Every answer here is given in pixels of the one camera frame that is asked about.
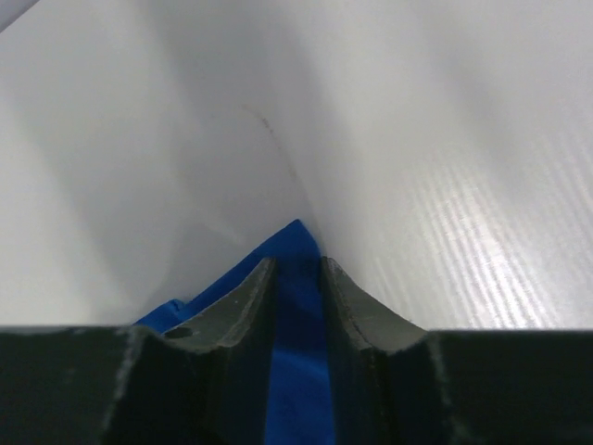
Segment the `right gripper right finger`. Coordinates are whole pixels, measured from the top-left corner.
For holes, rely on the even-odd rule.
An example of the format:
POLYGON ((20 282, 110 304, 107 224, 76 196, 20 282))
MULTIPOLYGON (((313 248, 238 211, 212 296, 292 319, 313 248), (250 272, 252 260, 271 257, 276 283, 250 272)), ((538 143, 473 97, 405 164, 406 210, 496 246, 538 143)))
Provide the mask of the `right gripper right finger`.
POLYGON ((588 444, 588 330, 424 330, 330 258, 320 289, 339 444, 588 444))

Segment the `blue printed t shirt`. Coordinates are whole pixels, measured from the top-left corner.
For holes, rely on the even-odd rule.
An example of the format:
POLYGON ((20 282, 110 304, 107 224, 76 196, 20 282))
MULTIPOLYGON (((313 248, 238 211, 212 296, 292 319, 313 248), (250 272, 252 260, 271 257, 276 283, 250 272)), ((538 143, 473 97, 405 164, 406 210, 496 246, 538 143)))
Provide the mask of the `blue printed t shirt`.
POLYGON ((192 299, 167 299, 137 323, 159 333, 173 328, 229 293, 264 258, 276 259, 278 266, 265 441, 332 444, 333 407, 318 289, 321 252, 302 221, 290 222, 192 299))

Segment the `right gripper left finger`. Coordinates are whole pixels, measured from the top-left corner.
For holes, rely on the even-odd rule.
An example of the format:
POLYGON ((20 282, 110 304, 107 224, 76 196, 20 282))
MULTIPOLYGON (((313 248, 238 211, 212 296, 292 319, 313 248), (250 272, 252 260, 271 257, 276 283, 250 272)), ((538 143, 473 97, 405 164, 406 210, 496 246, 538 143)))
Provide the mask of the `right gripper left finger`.
POLYGON ((5 444, 261 444, 276 263, 160 334, 134 326, 1 332, 5 444))

